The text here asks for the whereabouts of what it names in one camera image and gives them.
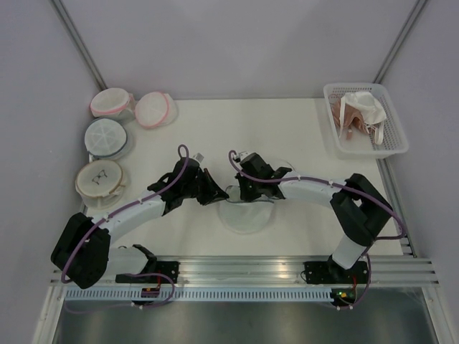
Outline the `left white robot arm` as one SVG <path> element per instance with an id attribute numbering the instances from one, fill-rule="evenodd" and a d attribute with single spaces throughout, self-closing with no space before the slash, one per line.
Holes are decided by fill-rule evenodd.
<path id="1" fill-rule="evenodd" d="M 105 276 L 127 283 L 171 283 L 175 274 L 158 267 L 157 257 L 141 244 L 113 248 L 111 244 L 148 221 L 180 207 L 186 199 L 207 206 L 228 199 L 209 171 L 193 158 L 181 158 L 173 171 L 152 183 L 135 201 L 96 216 L 72 215 L 50 260 L 62 272 L 62 282 L 87 289 Z"/>

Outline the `blue-trimmed mesh laundry bag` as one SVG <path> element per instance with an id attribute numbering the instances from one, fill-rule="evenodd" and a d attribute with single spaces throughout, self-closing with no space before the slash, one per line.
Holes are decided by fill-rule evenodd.
<path id="1" fill-rule="evenodd" d="M 291 166 L 273 169 L 261 158 L 244 162 L 235 175 L 236 182 L 225 189 L 229 198 L 219 204 L 222 223 L 237 234 L 262 231 L 270 223 L 276 201 L 284 199 L 279 184 L 269 180 L 291 171 Z"/>

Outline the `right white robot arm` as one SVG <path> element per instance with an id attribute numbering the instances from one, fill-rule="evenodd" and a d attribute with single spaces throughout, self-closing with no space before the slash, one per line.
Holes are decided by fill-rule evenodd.
<path id="1" fill-rule="evenodd" d="M 274 169 L 257 153 L 229 153 L 240 187 L 240 198 L 251 202 L 263 196 L 299 200 L 331 209 L 343 231 L 326 260 L 304 262 L 303 278 L 309 285 L 367 284 L 370 264 L 362 257 L 392 218 L 393 209 L 363 175 L 335 182 L 304 176 L 292 168 Z"/>

